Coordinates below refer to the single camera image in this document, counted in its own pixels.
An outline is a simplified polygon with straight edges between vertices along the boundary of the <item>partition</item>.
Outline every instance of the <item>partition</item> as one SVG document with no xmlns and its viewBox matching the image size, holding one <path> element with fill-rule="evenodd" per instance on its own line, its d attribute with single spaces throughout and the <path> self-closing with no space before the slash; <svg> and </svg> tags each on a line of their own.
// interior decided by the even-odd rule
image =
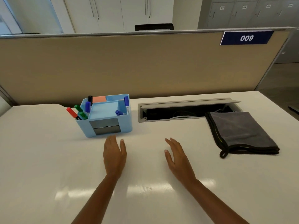
<svg viewBox="0 0 299 224">
<path fill-rule="evenodd" d="M 20 105 L 251 91 L 291 30 L 226 46 L 223 30 L 2 38 L 0 84 Z"/>
</svg>

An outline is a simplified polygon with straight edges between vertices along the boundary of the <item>dark blue sign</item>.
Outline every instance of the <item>dark blue sign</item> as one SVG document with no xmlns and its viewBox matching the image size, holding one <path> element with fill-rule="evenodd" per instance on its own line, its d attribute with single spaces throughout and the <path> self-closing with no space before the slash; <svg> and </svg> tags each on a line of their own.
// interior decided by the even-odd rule
<svg viewBox="0 0 299 224">
<path fill-rule="evenodd" d="M 225 31 L 220 45 L 267 44 L 274 31 Z"/>
</svg>

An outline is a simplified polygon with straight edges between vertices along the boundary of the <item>blue marker cap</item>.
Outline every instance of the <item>blue marker cap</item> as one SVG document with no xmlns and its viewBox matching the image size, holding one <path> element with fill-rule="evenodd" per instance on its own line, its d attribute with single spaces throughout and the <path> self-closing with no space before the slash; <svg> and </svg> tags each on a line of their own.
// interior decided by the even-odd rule
<svg viewBox="0 0 299 224">
<path fill-rule="evenodd" d="M 85 112 L 90 113 L 90 106 L 91 106 L 91 102 L 86 101 L 85 102 Z"/>
<path fill-rule="evenodd" d="M 129 106 L 129 97 L 128 96 L 124 97 L 124 100 L 125 100 L 125 106 L 128 107 Z"/>
<path fill-rule="evenodd" d="M 117 116 L 122 116 L 122 115 L 123 115 L 123 112 L 121 112 L 121 111 L 119 111 L 119 110 L 116 110 L 116 111 L 115 111 L 115 114 L 116 114 Z"/>
</svg>

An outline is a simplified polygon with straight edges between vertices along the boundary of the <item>desk organizer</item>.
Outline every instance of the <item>desk organizer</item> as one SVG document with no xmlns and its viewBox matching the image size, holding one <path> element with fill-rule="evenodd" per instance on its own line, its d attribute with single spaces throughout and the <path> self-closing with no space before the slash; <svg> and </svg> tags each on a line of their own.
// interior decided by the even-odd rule
<svg viewBox="0 0 299 224">
<path fill-rule="evenodd" d="M 90 113 L 84 112 L 88 119 L 77 120 L 77 123 L 86 137 L 132 131 L 131 105 L 129 104 L 129 113 L 127 113 L 125 96 L 129 97 L 129 94 L 106 96 L 106 102 L 93 103 Z M 83 110 L 86 101 L 87 98 L 84 98 L 80 105 Z M 122 111 L 123 115 L 116 115 L 116 110 Z"/>
</svg>

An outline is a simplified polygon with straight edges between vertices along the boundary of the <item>green marker cap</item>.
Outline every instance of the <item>green marker cap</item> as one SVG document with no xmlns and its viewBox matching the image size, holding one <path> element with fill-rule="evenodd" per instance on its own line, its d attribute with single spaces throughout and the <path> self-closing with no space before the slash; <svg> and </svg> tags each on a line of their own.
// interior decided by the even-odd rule
<svg viewBox="0 0 299 224">
<path fill-rule="evenodd" d="M 88 119 L 87 115 L 84 112 L 79 112 L 79 115 L 83 118 L 83 119 Z"/>
<path fill-rule="evenodd" d="M 79 105 L 75 105 L 74 108 L 77 109 L 78 112 L 83 112 L 83 109 L 81 109 Z"/>
</svg>

